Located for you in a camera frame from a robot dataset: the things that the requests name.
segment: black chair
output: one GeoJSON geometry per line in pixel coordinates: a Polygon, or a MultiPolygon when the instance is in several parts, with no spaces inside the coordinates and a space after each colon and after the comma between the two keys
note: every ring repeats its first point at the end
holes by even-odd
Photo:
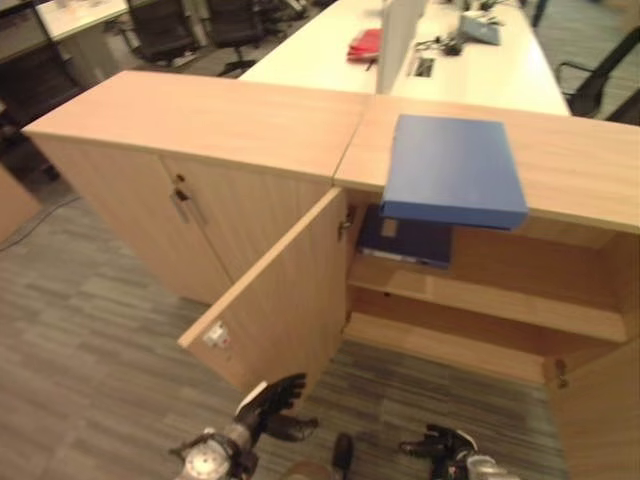
{"type": "Polygon", "coordinates": [[[32,2],[0,11],[0,56],[0,100],[18,128],[83,91],[32,2]]]}
{"type": "Polygon", "coordinates": [[[640,126],[640,88],[607,117],[610,122],[640,126]]]}
{"type": "Polygon", "coordinates": [[[563,92],[571,113],[578,117],[594,117],[600,111],[604,87],[609,75],[640,41],[640,27],[633,29],[595,69],[574,62],[562,62],[556,68],[558,84],[562,85],[562,68],[571,67],[588,72],[589,76],[574,92],[563,92]]]}
{"type": "Polygon", "coordinates": [[[176,58],[200,48],[182,0],[127,0],[127,3],[133,28],[119,22],[118,29],[136,57],[171,66],[176,58]],[[139,45],[134,44],[130,32],[135,33],[139,45]]]}
{"type": "Polygon", "coordinates": [[[259,9],[254,0],[207,0],[209,18],[207,31],[218,48],[233,48],[238,59],[229,62],[219,77],[240,70],[248,70],[255,60],[245,60],[240,47],[258,45],[264,38],[264,28],[259,9]]]}

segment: chair leg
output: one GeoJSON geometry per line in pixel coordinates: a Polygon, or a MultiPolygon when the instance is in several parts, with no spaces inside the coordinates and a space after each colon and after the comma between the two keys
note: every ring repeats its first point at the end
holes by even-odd
{"type": "Polygon", "coordinates": [[[241,70],[243,73],[253,67],[257,62],[255,60],[245,60],[242,56],[242,50],[240,47],[234,47],[236,55],[238,56],[238,60],[235,62],[227,63],[222,71],[218,74],[218,77],[224,77],[236,70],[241,70]]]}

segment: dark blue binder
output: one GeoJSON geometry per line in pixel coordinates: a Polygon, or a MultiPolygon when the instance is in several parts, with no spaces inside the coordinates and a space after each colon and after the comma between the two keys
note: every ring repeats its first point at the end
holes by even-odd
{"type": "Polygon", "coordinates": [[[451,225],[439,223],[385,219],[380,216],[379,205],[369,205],[358,250],[365,255],[446,269],[451,263],[452,230],[451,225]]]}

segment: robotic hand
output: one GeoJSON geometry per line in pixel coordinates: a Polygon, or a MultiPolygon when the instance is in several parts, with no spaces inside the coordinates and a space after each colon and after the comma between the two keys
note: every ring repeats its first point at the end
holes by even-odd
{"type": "Polygon", "coordinates": [[[222,433],[206,429],[169,451],[184,464],[176,480],[248,480],[258,465],[253,447],[263,433],[289,442],[308,438],[318,427],[317,419],[299,420],[281,413],[293,407],[305,386],[304,373],[262,382],[242,401],[222,433]]]}
{"type": "Polygon", "coordinates": [[[423,440],[400,442],[399,448],[431,460],[431,480],[520,480],[493,458],[479,454],[475,440],[460,430],[428,424],[423,440]]]}

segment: cable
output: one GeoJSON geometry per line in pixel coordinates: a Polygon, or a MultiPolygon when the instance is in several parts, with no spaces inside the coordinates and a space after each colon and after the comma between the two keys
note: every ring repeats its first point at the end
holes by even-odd
{"type": "Polygon", "coordinates": [[[44,215],[42,215],[25,233],[23,233],[20,237],[18,237],[17,239],[15,239],[13,242],[9,243],[8,245],[5,245],[4,247],[0,247],[0,253],[9,250],[11,247],[15,247],[17,244],[19,244],[20,242],[22,242],[24,239],[26,239],[29,235],[31,235],[34,230],[36,228],[38,228],[42,222],[44,222],[47,218],[49,218],[51,215],[53,215],[53,213],[56,212],[56,210],[59,210],[62,207],[65,207],[67,205],[69,205],[70,203],[75,202],[76,200],[80,200],[79,195],[75,196],[75,197],[71,197],[68,198],[66,200],[61,201],[60,203],[58,203],[57,205],[53,206],[51,209],[49,209],[49,211],[47,211],[44,215]]]}

